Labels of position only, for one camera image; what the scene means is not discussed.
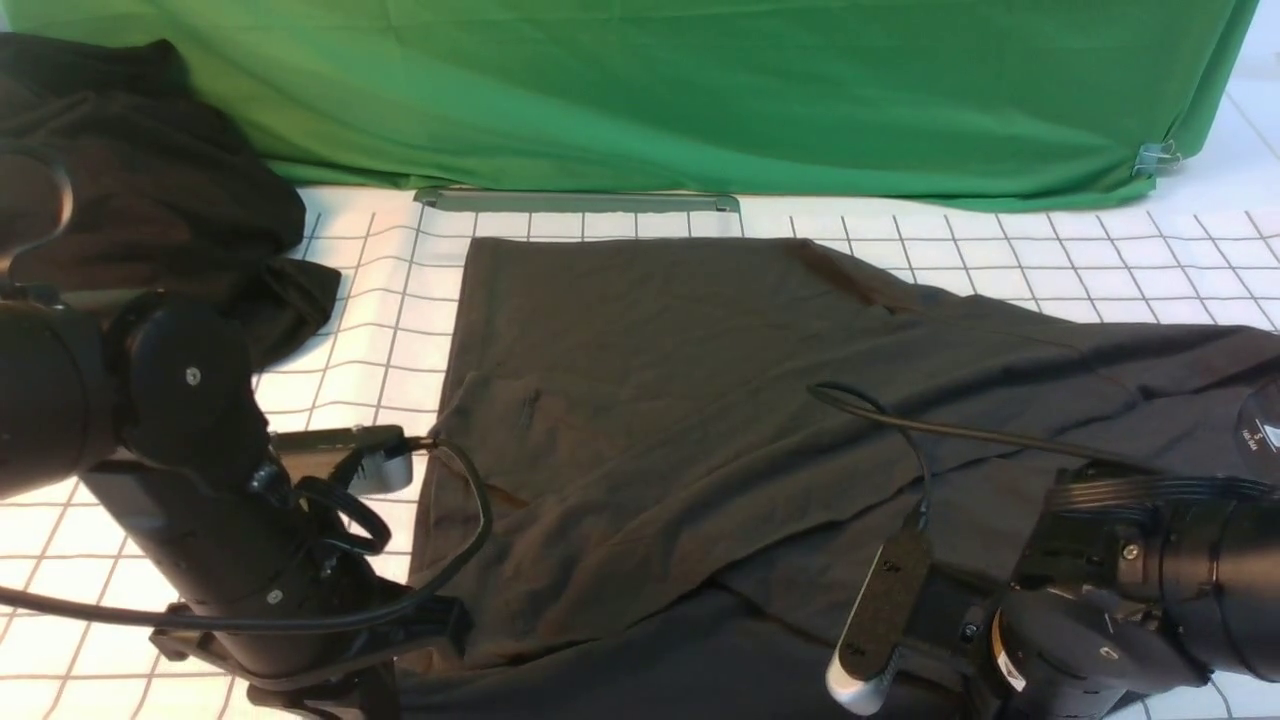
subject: black cloth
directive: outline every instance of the black cloth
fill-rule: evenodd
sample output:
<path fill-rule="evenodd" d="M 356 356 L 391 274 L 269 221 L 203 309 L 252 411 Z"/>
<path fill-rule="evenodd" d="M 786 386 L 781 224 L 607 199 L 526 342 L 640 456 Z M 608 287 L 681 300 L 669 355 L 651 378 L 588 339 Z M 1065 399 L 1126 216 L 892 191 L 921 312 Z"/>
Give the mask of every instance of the black cloth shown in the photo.
<path fill-rule="evenodd" d="M 302 200 L 223 113 L 191 95 L 172 44 L 109 49 L 0 33 L 0 138 L 52 152 L 74 186 L 72 227 L 23 254 L 15 281 L 204 299 L 246 328 L 259 368 L 328 322 L 340 273 L 280 258 L 305 234 Z M 37 181 L 29 165 L 0 163 L 8 208 L 35 197 Z M 50 202 L 38 196 L 46 217 Z M 0 252 L 33 240 L 5 224 Z"/>
<path fill-rule="evenodd" d="M 918 468 L 896 432 L 806 384 L 1275 480 L 1275 457 L 1240 432 L 1253 414 L 1280 420 L 1258 402 L 1277 370 L 1280 338 L 1261 331 L 1073 324 L 809 241 L 475 240 L 439 430 L 472 454 L 497 523 L 445 588 L 475 615 L 465 664 L 406 660 L 410 701 L 451 717 L 844 716 L 826 664 L 879 543 L 919 498 Z M 1083 462 L 920 443 L 936 555 L 993 579 L 1053 471 Z M 416 578 L 474 527 L 457 477 L 433 461 L 430 480 Z M 704 637 L 717 632 L 732 639 Z M 911 701 L 892 716 L 941 716 Z"/>

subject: cable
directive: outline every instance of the cable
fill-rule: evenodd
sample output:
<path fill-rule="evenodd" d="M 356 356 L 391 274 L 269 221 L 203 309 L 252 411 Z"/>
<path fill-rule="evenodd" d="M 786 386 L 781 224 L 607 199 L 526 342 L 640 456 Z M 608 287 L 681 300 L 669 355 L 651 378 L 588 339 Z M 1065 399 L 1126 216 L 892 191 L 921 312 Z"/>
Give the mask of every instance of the cable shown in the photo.
<path fill-rule="evenodd" d="M 838 395 L 851 395 L 863 401 L 867 401 L 867 396 L 854 389 L 844 383 L 835 380 L 826 380 L 820 383 L 814 383 L 808 387 L 809 395 L 814 397 L 818 402 L 835 407 L 841 413 L 847 413 L 849 415 L 855 415 L 873 423 L 879 423 L 882 425 L 888 425 L 892 428 L 915 430 L 920 433 L 929 433 L 936 436 L 948 436 L 959 437 L 965 439 L 973 439 L 978 442 L 992 442 L 996 445 L 1007 445 L 1012 447 L 1021 447 L 1025 450 L 1039 450 L 1043 452 L 1052 452 L 1053 455 L 1068 455 L 1071 457 L 1083 457 L 1084 460 L 1094 460 L 1098 462 L 1111 462 L 1115 465 L 1124 465 L 1134 470 L 1146 471 L 1151 475 L 1172 475 L 1160 468 L 1153 468 L 1143 460 L 1137 457 L 1129 457 L 1126 455 L 1120 455 L 1116 452 L 1110 452 L 1106 450 L 1098 450 L 1096 447 L 1087 447 L 1083 445 L 1070 445 L 1064 442 L 1052 442 L 1047 439 L 1039 439 L 1029 436 L 1018 436 L 1012 433 L 1000 433 L 995 430 L 979 430 L 975 428 L 965 428 L 963 425 L 948 425 L 945 423 L 924 423 L 920 420 L 908 420 L 904 418 L 896 418 L 888 413 L 877 413 L 874 410 L 867 410 L 865 407 L 859 407 L 847 400 L 842 400 Z"/>
<path fill-rule="evenodd" d="M 868 410 L 865 411 L 868 413 L 868 415 L 860 415 L 860 413 L 851 413 L 849 410 L 845 410 L 842 405 L 833 405 L 832 402 L 828 401 L 828 396 L 815 392 L 814 388 L 828 389 L 822 386 L 829 386 L 832 389 L 837 389 L 838 392 L 842 392 L 845 395 L 851 395 L 858 400 L 861 400 L 867 405 L 870 405 L 876 410 L 879 410 L 879 413 L 872 413 Z M 851 415 L 860 415 L 870 420 L 874 420 L 876 418 L 891 418 L 897 420 L 897 418 L 890 414 L 890 411 L 878 400 L 849 386 L 837 387 L 837 383 L 818 383 L 815 386 L 809 386 L 809 395 L 818 398 L 819 402 L 824 402 L 827 405 L 831 405 L 832 407 L 836 407 L 837 410 L 842 410 Z M 844 401 L 837 400 L 836 402 L 842 404 Z M 923 492 L 920 492 L 920 503 L 915 507 L 914 518 L 919 520 L 919 529 L 923 530 L 929 524 L 929 503 L 933 501 L 933 473 L 932 470 L 929 470 L 929 462 L 924 459 L 924 452 L 920 450 L 920 446 L 915 443 L 915 438 L 911 437 L 911 433 L 909 433 L 908 429 L 901 425 L 895 425 L 893 423 L 884 423 L 884 424 L 897 428 L 899 434 L 902 436 L 902 439 L 906 441 L 908 447 L 910 447 L 911 452 L 915 454 L 915 461 L 920 466 L 920 484 L 923 486 Z"/>
<path fill-rule="evenodd" d="M 26 142 L 0 142 L 0 155 L 23 155 L 42 163 L 49 169 L 49 174 L 52 176 L 54 184 L 58 186 L 59 199 L 58 225 L 49 234 L 40 240 L 24 242 L 0 256 L 0 287 L 12 288 L 13 277 L 10 275 L 13 273 L 13 261 L 32 247 L 56 240 L 70 227 L 72 218 L 76 215 L 76 193 L 72 187 L 70 176 L 67 172 L 67 165 L 49 150 Z"/>
<path fill-rule="evenodd" d="M 415 588 L 399 600 L 389 602 L 381 607 L 349 612 L 344 615 L 332 615 L 328 618 L 310 618 L 303 620 L 280 620 L 266 618 L 201 618 L 197 615 L 170 615 L 166 612 L 148 612 L 142 610 L 127 610 L 123 607 L 100 607 L 83 602 L 72 602 L 42 594 L 17 591 L 13 588 L 0 588 L 0 603 L 31 610 L 46 615 L 59 615 L 73 620 L 86 620 L 88 623 L 106 623 L 111 625 L 134 625 L 147 628 L 163 628 L 168 630 L 197 630 L 212 633 L 256 633 L 256 634 L 306 634 L 306 633 L 338 633 L 343 630 L 357 630 L 385 623 L 398 615 L 413 610 L 421 601 L 434 596 L 454 575 L 458 574 L 489 539 L 493 529 L 493 510 L 489 506 L 489 495 L 480 482 L 480 471 L 475 464 L 457 445 L 442 438 L 413 438 L 412 450 L 425 450 L 428 452 L 444 451 L 462 466 L 467 486 L 475 496 L 476 509 L 480 521 L 471 541 L 462 547 L 444 568 L 421 587 Z"/>

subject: dark gray t-shirt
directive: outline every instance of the dark gray t-shirt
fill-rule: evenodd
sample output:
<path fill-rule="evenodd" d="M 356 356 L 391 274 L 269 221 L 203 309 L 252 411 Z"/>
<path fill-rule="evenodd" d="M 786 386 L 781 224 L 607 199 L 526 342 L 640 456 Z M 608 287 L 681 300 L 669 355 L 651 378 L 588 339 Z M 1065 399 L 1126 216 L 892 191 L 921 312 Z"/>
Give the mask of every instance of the dark gray t-shirt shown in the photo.
<path fill-rule="evenodd" d="M 429 657 L 406 659 L 411 706 L 838 717 L 824 666 L 877 547 L 918 500 L 918 468 L 893 430 L 805 386 L 842 380 L 910 418 L 1277 479 L 1275 452 L 1248 442 L 1251 423 L 1280 424 L 1277 357 L 1280 338 L 1261 331 L 1073 324 L 809 241 L 477 238 L 439 429 L 485 475 L 497 523 L 447 588 L 475 615 L 466 661 L 429 673 Z M 920 443 L 938 559 L 997 579 L 1055 469 L 1082 462 Z M 430 479 L 419 577 L 474 520 L 449 469 L 433 462 Z M 902 716 L 919 712 L 910 700 Z"/>

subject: white grid mat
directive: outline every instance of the white grid mat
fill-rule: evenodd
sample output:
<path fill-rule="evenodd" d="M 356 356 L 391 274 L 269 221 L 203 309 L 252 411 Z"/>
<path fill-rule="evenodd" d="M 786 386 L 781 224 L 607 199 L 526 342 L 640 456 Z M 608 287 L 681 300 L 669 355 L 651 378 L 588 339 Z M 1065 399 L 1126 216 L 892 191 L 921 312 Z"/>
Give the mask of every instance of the white grid mat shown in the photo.
<path fill-rule="evenodd" d="M 895 274 L 980 292 L 1080 322 L 1280 328 L 1280 211 L 1161 215 L 974 213 L 472 214 L 422 209 L 404 193 L 310 195 L 297 255 L 343 270 L 321 334 L 257 379 L 276 430 L 434 423 L 472 236 L 548 242 L 612 237 L 812 237 Z M 379 570 L 408 566 L 415 484 L 371 505 L 392 527 Z M 0 584 L 157 610 L 173 589 L 78 483 L 0 505 Z M 0 715 L 168 719 L 276 717 L 244 685 L 198 662 L 161 661 L 147 630 L 8 611 L 0 626 Z M 1124 720 L 1262 717 L 1280 685 L 1219 676 L 1116 715 Z"/>

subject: green backdrop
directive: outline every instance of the green backdrop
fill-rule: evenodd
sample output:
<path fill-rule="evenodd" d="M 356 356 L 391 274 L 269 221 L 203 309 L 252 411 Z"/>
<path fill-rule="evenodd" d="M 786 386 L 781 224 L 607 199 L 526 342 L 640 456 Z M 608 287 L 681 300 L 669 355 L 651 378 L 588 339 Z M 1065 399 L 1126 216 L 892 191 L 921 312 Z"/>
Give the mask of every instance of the green backdrop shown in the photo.
<path fill-rule="evenodd" d="M 1115 205 L 1203 145 L 1258 0 L 3 0 L 169 38 L 300 182 Z"/>

